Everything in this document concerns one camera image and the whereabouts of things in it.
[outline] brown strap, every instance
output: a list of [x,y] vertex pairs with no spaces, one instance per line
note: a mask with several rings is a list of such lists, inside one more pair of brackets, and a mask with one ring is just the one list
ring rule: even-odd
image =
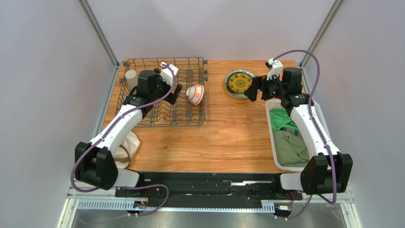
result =
[[129,154],[128,150],[127,150],[123,145],[119,145],[119,147],[122,148],[122,149],[126,152],[126,154],[128,155],[128,157],[127,157],[127,158],[114,158],[114,161],[115,161],[115,162],[120,162],[120,163],[125,163],[125,162],[127,162],[128,165],[129,165],[129,163],[131,162],[131,155]]

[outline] wood grain surface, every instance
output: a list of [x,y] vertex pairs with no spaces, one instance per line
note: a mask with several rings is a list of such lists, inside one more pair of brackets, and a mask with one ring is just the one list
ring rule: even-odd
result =
[[[265,60],[209,60],[205,68],[206,120],[195,127],[134,128],[141,145],[129,169],[137,171],[285,172],[274,164],[264,101],[251,102],[229,96],[224,78],[245,69],[267,75]],[[284,67],[296,67],[283,61]],[[114,118],[120,91],[121,67],[104,127]]]

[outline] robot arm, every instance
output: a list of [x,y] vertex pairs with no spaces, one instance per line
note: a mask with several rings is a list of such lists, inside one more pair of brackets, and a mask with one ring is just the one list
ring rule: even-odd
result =
[[[282,188],[286,190],[303,190],[308,195],[332,193],[333,178],[330,166],[331,162],[334,162],[337,192],[344,192],[353,166],[353,160],[349,154],[341,154],[340,150],[328,137],[316,115],[313,101],[311,101],[310,107],[313,116],[309,115],[309,95],[301,92],[301,70],[291,67],[284,68],[283,78],[280,81],[280,72],[283,68],[281,62],[270,59],[266,62],[266,66],[270,70],[269,74],[255,77],[251,87],[244,94],[251,101],[256,101],[257,91],[261,90],[262,100],[280,99],[281,106],[286,109],[287,114],[300,130],[311,158],[301,173],[284,173],[280,176]],[[317,128],[314,126],[313,119],[317,122],[320,131],[330,146],[334,161],[330,160],[329,152],[324,146]]]
[[[178,68],[169,66],[174,75]],[[75,178],[78,181],[108,190],[113,186],[135,187],[139,174],[126,169],[118,169],[114,162],[114,154],[121,142],[125,139],[133,127],[142,121],[153,105],[147,106],[162,98],[172,89],[173,75],[168,68],[160,71],[144,70],[140,72],[138,86],[133,88],[124,100],[119,113],[110,124],[89,143],[80,142],[75,148],[75,160],[90,148],[91,145],[99,142],[79,163],[75,171]],[[182,85],[178,84],[174,94],[170,93],[164,100],[175,104],[180,95]]]

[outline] dish rack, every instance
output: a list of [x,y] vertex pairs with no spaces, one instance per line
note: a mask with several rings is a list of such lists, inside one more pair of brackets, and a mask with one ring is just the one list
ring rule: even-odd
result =
[[[123,62],[125,73],[128,70],[135,70],[138,74],[143,70],[153,70],[160,66],[161,62],[168,65],[175,65],[179,71],[175,78],[176,84],[182,84],[183,88],[176,104],[171,105],[166,101],[161,101],[154,105],[147,116],[136,127],[180,127],[180,126],[200,126],[205,121],[206,101],[204,95],[202,101],[194,106],[186,96],[187,88],[194,84],[201,84],[205,87],[208,81],[207,70],[204,65],[207,60],[202,57],[176,57],[176,58],[130,58]],[[125,76],[120,79],[121,88],[116,106],[116,114],[119,112],[125,96],[130,92]]]
[[[282,166],[282,165],[279,164],[279,161],[277,159],[276,146],[274,144],[273,128],[271,127],[271,117],[270,117],[270,110],[273,109],[273,108],[277,108],[277,107],[281,107],[281,100],[279,100],[279,99],[271,99],[268,102],[266,102],[267,123],[269,125],[269,132],[270,132],[270,138],[271,138],[271,148],[273,150],[274,163],[281,170],[289,170],[289,171],[301,172],[301,171],[304,170],[304,167]],[[314,107],[315,107],[315,110],[316,110],[316,115],[318,116],[318,119],[319,119],[322,127],[325,129],[326,134],[330,138],[328,127],[326,126],[326,122],[325,122],[325,118],[323,117],[322,110],[320,108],[320,105],[316,101],[314,101]]]

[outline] white wall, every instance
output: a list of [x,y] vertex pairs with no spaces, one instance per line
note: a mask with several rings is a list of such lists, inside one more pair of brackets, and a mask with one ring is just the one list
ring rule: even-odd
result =
[[[269,59],[307,49],[333,0],[89,0],[116,57]],[[284,59],[301,61],[302,54]]]
[[113,67],[77,1],[0,3],[0,227],[55,227]]
[[[404,227],[404,1],[346,1],[315,51],[316,100],[350,153],[350,189],[365,228]],[[315,63],[307,69],[312,85]]]

